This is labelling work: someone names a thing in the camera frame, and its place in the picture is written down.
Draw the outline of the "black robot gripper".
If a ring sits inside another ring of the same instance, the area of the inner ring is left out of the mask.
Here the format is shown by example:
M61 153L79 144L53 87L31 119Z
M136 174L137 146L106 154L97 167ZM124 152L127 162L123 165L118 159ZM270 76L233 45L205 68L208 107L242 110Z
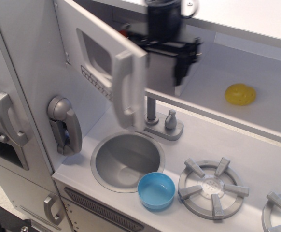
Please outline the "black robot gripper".
M201 41L186 31L183 21L198 11L197 0L146 0L146 22L127 24L127 37L147 52L176 58L174 84L181 85L198 61Z

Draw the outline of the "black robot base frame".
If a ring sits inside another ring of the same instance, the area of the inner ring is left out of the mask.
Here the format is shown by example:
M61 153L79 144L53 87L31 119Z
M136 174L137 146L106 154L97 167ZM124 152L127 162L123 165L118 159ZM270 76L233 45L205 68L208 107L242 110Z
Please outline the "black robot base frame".
M31 220L21 219L0 206L0 232L36 232Z

